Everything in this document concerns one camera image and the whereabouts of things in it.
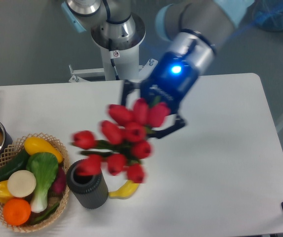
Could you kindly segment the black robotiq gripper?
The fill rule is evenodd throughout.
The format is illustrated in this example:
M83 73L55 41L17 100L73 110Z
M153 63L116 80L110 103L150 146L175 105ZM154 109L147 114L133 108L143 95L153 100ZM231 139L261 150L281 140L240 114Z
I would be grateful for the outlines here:
M169 107L170 113L175 114L173 125L147 135L147 139L161 139L187 125L178 110L181 101L198 77L198 70L193 69L184 58L168 52L163 55L150 76L141 83L123 81L120 105L126 106L128 95L136 89L140 89L140 97L146 99L148 103L152 103L154 98L159 96L160 101L165 102Z

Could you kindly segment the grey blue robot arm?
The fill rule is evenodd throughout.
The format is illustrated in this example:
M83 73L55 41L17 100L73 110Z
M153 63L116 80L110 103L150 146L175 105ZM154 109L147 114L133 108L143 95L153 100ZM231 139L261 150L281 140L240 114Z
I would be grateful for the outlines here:
M232 35L250 0L188 0L162 8L156 16L158 35L171 42L158 61L139 66L139 45L146 33L143 20L128 0L65 0L62 10L76 31L91 33L100 48L106 80L123 80L121 104L139 89L148 103L165 102L174 124L150 132L163 138L185 126L178 110L198 77Z

